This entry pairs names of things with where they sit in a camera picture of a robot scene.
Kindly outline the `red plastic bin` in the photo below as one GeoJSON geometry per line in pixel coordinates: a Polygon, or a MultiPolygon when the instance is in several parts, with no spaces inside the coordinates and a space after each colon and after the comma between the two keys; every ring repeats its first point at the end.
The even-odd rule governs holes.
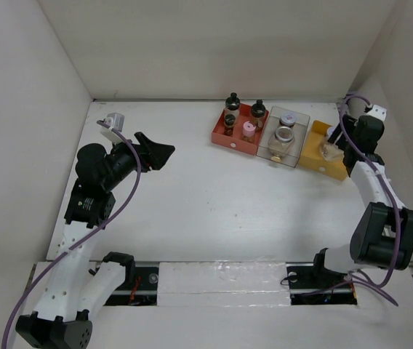
{"type": "MultiPolygon", "coordinates": [[[[244,142],[241,139],[243,123],[246,121],[250,121],[249,113],[250,113],[251,106],[252,105],[243,104],[241,102],[240,115],[238,117],[238,121],[236,121],[235,123],[232,137],[224,135],[224,123],[223,122],[224,122],[225,114],[224,114],[224,109],[223,109],[220,115],[220,118],[218,119],[214,129],[212,130],[212,142],[216,145],[221,145],[223,147],[230,148],[235,151],[239,151],[245,154],[256,156],[262,130],[260,131],[256,130],[254,143],[244,142]]],[[[269,111],[268,109],[266,110],[267,110],[267,115],[266,115],[265,122],[267,121],[267,117],[269,116],[269,111]]]]}

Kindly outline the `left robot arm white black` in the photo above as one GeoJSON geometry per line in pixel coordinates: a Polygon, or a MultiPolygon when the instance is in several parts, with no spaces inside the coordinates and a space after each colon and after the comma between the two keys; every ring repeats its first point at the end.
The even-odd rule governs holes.
{"type": "Polygon", "coordinates": [[[106,225],[120,214],[113,189],[130,173],[160,170],[175,147],[155,143],[142,132],[137,144],[128,140],[113,144],[110,152],[98,143],[77,153],[77,179],[65,211],[63,238],[58,255],[42,272],[48,278],[44,293],[29,315],[21,315],[15,331],[32,348],[86,348],[93,319],[117,288],[136,284],[135,259],[130,254],[110,252],[86,280],[92,252],[106,225]]]}

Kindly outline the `silver lid spice jar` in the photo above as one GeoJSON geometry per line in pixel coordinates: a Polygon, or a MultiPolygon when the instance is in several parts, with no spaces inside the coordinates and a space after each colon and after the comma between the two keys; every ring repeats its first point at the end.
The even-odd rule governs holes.
{"type": "Polygon", "coordinates": [[[279,124],[282,127],[293,128],[297,123],[297,115],[294,112],[282,113],[279,118],[279,124]]]}

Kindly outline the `black cap brown spice bottle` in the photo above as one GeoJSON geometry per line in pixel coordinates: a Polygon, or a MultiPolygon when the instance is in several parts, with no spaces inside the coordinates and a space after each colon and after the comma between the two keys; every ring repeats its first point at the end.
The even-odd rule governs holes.
{"type": "Polygon", "coordinates": [[[257,131],[262,130],[267,115],[266,107],[262,100],[256,100],[251,106],[249,120],[255,126],[257,131]]]}

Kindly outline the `black mounting rail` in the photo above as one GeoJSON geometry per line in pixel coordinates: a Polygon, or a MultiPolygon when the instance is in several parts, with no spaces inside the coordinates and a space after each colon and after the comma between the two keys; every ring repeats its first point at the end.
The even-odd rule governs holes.
{"type": "Polygon", "coordinates": [[[312,274],[310,262],[138,263],[136,279],[120,286],[107,306],[286,307],[356,305],[341,275],[312,274]]]}

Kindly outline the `yellow plastic bin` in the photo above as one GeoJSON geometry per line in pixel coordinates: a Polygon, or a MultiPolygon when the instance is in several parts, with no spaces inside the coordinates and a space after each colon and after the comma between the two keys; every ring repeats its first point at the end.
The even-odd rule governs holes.
{"type": "Polygon", "coordinates": [[[330,128],[330,125],[322,121],[315,120],[313,122],[306,136],[297,165],[343,181],[348,174],[342,160],[327,161],[319,150],[320,143],[324,140],[328,128],[330,128]]]}

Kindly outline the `pink cap spice bottle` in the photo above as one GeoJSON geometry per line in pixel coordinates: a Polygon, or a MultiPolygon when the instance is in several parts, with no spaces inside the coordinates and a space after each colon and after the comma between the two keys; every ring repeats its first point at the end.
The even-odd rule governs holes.
{"type": "Polygon", "coordinates": [[[255,133],[257,127],[250,121],[246,121],[242,126],[241,139],[244,142],[254,143],[255,133]]]}

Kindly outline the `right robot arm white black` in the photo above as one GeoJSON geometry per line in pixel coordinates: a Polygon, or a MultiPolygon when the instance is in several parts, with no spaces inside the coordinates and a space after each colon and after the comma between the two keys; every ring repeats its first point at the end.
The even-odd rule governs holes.
{"type": "Polygon", "coordinates": [[[409,266],[413,210],[395,194],[385,173],[385,162],[376,153],[384,131],[383,121],[370,115],[340,117],[336,144],[344,151],[342,162],[366,208],[349,244],[322,249],[314,257],[310,277],[318,286],[327,286],[338,276],[345,284],[356,282],[381,290],[393,271],[409,266]]]}

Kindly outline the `small dark spice bottle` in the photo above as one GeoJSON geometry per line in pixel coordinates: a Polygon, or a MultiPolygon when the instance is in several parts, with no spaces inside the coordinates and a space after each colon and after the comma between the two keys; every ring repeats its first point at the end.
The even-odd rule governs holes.
{"type": "Polygon", "coordinates": [[[233,114],[226,114],[224,116],[224,135],[232,137],[233,130],[236,123],[236,117],[233,114]]]}

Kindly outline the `glass jar beige contents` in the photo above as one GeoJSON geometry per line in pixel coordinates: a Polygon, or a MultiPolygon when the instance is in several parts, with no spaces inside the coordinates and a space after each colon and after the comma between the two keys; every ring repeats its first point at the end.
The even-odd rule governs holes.
{"type": "Polygon", "coordinates": [[[268,140],[268,150],[272,156],[282,158],[294,142],[294,132],[289,127],[278,127],[268,140]]]}

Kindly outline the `black cap white powder bottle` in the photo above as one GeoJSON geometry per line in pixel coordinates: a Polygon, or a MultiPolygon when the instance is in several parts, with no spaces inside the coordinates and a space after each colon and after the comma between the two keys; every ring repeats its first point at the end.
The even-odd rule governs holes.
{"type": "Polygon", "coordinates": [[[235,92],[231,92],[230,95],[225,100],[224,114],[233,115],[235,121],[238,121],[240,115],[241,101],[235,92]]]}

